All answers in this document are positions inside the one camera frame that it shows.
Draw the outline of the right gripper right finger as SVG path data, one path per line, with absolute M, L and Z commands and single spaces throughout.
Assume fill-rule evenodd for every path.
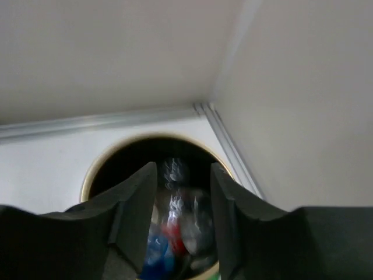
M 372 208 L 302 206 L 290 212 L 210 168 L 222 279 L 371 279 Z

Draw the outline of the clear bottle red label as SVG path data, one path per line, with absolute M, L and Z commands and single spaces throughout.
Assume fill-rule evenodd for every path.
M 198 188 L 180 187 L 157 194 L 156 207 L 162 232 L 174 253 L 202 255 L 214 246 L 210 195 Z

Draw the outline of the large crushed clear bottle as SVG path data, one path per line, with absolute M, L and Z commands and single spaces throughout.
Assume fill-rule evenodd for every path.
M 181 158 L 168 157 L 161 162 L 158 169 L 156 205 L 162 223 L 177 224 L 184 207 L 185 187 L 189 179 L 189 167 Z

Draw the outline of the crushed blue label bottle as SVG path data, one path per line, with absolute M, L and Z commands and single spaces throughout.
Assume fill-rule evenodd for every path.
M 171 243 L 162 232 L 149 231 L 146 255 L 139 279 L 168 279 L 174 270 Z

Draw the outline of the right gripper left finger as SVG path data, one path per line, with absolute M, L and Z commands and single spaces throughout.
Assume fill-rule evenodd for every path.
M 157 188 L 150 162 L 64 212 L 1 206 L 2 279 L 135 279 L 146 255 Z

